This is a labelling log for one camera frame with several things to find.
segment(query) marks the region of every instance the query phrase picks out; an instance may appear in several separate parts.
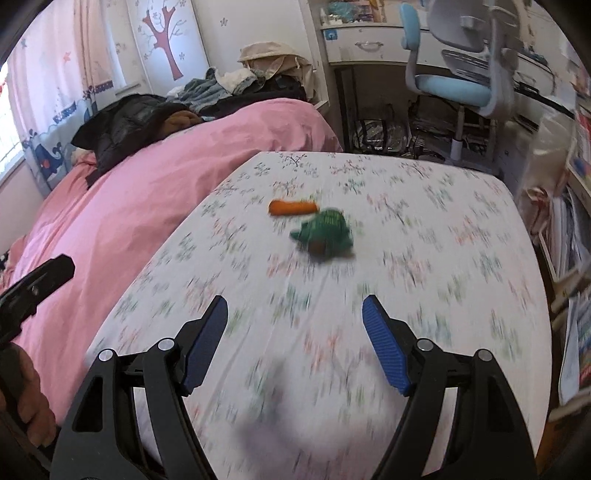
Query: drawer handle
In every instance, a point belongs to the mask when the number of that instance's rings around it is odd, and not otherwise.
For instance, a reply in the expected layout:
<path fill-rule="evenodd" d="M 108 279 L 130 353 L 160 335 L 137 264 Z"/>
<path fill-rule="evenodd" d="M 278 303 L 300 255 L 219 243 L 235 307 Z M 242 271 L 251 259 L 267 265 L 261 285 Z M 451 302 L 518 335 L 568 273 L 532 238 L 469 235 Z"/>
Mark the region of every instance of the drawer handle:
<path fill-rule="evenodd" d="M 361 50 L 365 50 L 369 47 L 377 47 L 377 50 L 379 50 L 384 46 L 384 44 L 380 41 L 358 41 L 355 45 L 361 48 Z"/>

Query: blue finger pad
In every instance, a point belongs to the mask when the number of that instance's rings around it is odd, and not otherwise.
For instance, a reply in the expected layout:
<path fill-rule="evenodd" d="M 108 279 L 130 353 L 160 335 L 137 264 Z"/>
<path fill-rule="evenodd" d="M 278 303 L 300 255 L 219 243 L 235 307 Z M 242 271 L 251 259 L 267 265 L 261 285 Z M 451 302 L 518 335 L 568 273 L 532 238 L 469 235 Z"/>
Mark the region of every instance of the blue finger pad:
<path fill-rule="evenodd" d="M 205 379 L 213 355 L 228 324 L 228 304 L 220 299 L 187 356 L 187 371 L 183 385 L 191 391 Z"/>
<path fill-rule="evenodd" d="M 406 396 L 410 390 L 410 380 L 407 375 L 406 355 L 400 349 L 394 335 L 386 325 L 380 310 L 371 298 L 363 302 L 363 324 L 369 340 L 382 365 L 388 383 Z"/>

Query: pink comforter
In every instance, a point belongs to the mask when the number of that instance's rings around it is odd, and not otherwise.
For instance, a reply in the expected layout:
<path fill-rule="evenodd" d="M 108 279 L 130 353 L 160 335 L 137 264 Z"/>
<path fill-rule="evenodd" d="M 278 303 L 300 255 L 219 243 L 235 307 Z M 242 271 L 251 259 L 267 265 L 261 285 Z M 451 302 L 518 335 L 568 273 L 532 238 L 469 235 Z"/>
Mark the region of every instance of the pink comforter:
<path fill-rule="evenodd" d="M 32 231 L 11 250 L 18 261 L 10 283 L 59 254 L 76 264 L 74 279 L 17 339 L 58 422 L 86 373 L 83 359 L 96 332 L 156 250 L 237 167 L 258 152 L 282 150 L 340 146 L 311 105 L 269 100 L 144 148 L 86 191 L 95 163 L 88 155 L 49 195 Z"/>

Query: tree decal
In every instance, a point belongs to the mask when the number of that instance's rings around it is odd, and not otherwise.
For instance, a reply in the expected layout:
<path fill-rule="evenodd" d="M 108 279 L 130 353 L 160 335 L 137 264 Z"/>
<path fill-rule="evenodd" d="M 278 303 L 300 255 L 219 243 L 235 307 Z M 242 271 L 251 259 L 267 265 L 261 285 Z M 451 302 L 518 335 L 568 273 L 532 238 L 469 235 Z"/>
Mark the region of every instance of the tree decal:
<path fill-rule="evenodd" d="M 172 8 L 168 9 L 167 0 L 163 0 L 162 8 L 160 11 L 153 7 L 153 2 L 149 2 L 148 8 L 146 9 L 146 16 L 142 18 L 142 22 L 148 25 L 150 33 L 146 33 L 142 28 L 142 25 L 138 27 L 138 32 L 147 38 L 147 41 L 154 41 L 152 48 L 149 52 L 144 53 L 144 60 L 147 60 L 150 55 L 157 49 L 161 48 L 166 54 L 170 70 L 173 74 L 173 79 L 178 80 L 183 76 L 183 72 L 178 68 L 177 62 L 173 56 L 173 52 L 170 48 L 170 40 L 172 37 L 183 35 L 180 27 L 184 25 L 186 20 L 177 20 L 171 27 L 170 22 L 177 10 L 177 6 L 183 7 L 186 0 L 177 0 Z"/>

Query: green turtle toy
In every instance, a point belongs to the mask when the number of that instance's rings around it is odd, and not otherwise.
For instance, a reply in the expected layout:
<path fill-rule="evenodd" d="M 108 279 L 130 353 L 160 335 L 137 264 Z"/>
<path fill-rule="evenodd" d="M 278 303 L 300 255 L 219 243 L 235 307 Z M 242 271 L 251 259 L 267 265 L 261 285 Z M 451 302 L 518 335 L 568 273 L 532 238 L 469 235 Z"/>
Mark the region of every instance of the green turtle toy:
<path fill-rule="evenodd" d="M 309 222 L 301 224 L 290 237 L 297 240 L 310 255 L 332 257 L 353 246 L 351 230 L 343 213 L 336 209 L 326 209 L 317 213 Z"/>

